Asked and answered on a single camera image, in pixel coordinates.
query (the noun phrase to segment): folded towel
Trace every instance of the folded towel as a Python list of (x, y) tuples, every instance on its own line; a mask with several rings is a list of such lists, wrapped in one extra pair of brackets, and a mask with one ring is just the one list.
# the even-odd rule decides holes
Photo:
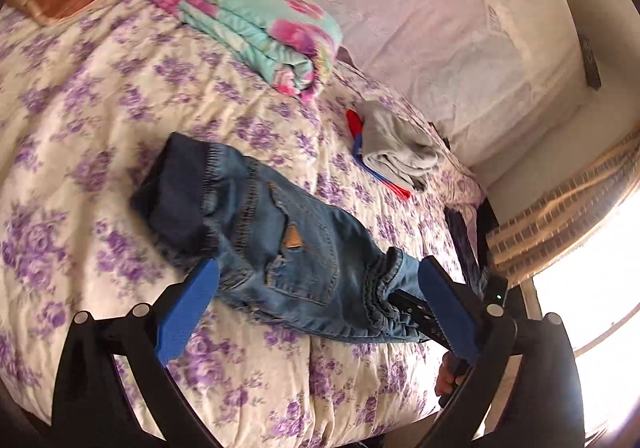
[(364, 164), (406, 190), (423, 191), (426, 173), (444, 160), (440, 146), (380, 102), (362, 103), (356, 109), (363, 120), (360, 152)]
[(266, 82), (302, 101), (329, 79), (342, 33), (310, 0), (152, 0), (223, 42)]

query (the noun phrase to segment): curtain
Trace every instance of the curtain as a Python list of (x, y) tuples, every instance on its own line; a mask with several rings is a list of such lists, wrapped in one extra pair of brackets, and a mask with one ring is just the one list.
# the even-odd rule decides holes
[(568, 253), (640, 181), (640, 125), (526, 210), (487, 235), (491, 263), (510, 287)]

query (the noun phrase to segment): floral bedspread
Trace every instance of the floral bedspread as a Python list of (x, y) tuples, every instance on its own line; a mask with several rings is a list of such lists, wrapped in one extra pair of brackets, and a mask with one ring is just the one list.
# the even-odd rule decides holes
[[(228, 143), (320, 199), (352, 212), (381, 248), (460, 266), (443, 206), (470, 218), (482, 197), (448, 155), (410, 202), (351, 160), (345, 110), (380, 99), (426, 125), (377, 82), (338, 65), (302, 104), (270, 88), (206, 35), (148, 0), (111, 0), (57, 28), (0, 12), (0, 378), (50, 421), (73, 314), (121, 316), (180, 280), (128, 199), (167, 136)], [(224, 446), (340, 446), (436, 405), (442, 350), (350, 345), (254, 323), (214, 300), (171, 374)], [(117, 359), (143, 427), (158, 433)]]

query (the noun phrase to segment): human hand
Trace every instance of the human hand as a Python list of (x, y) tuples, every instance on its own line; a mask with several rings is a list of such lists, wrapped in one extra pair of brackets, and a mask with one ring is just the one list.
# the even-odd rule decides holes
[(436, 396), (442, 396), (444, 394), (451, 394), (453, 392), (453, 383), (460, 385), (465, 381), (464, 376), (453, 375), (454, 357), (451, 352), (445, 352), (442, 357), (442, 363), (440, 364), (440, 370), (438, 371), (438, 378), (436, 379)]

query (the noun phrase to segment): gray cloth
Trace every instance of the gray cloth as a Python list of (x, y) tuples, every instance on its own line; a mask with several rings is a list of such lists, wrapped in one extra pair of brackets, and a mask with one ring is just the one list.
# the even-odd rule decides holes
[(363, 120), (360, 152), (364, 164), (404, 189), (423, 191), (426, 173), (444, 160), (440, 146), (378, 101), (359, 104), (357, 112)]

